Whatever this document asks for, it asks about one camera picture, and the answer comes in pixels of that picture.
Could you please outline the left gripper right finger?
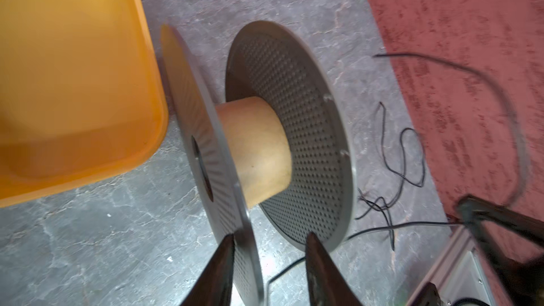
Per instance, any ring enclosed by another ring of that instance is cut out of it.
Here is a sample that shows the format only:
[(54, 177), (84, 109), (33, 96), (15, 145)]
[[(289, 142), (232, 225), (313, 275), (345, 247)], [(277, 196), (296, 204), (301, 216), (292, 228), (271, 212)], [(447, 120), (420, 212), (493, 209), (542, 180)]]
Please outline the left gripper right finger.
[(314, 232), (306, 238), (305, 268), (311, 305), (361, 306)]

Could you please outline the grey cable spool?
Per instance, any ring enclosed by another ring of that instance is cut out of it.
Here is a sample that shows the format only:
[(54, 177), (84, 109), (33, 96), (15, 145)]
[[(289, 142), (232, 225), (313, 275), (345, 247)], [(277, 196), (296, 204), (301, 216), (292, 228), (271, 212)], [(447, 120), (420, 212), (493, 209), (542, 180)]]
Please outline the grey cable spool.
[(254, 21), (230, 47), (225, 103), (212, 101), (181, 34), (161, 28), (174, 108), (212, 233), (235, 237), (232, 292), (263, 305), (266, 289), (249, 210), (305, 252), (314, 232), (331, 253), (347, 238), (356, 166), (326, 74), (285, 26)]

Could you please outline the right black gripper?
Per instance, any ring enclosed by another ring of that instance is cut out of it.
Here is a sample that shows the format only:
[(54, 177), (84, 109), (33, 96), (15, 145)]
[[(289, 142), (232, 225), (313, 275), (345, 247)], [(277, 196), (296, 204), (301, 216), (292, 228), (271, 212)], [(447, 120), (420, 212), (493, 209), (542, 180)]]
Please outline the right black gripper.
[(512, 303), (542, 305), (543, 222), (473, 195), (456, 210)]

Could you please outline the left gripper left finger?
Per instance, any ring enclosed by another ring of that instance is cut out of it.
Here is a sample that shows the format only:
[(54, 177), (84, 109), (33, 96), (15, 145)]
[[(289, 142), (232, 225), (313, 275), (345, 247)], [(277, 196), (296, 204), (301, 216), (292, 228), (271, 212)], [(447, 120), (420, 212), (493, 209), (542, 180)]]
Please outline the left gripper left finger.
[(181, 306), (230, 305), (235, 263), (235, 237), (226, 235)]

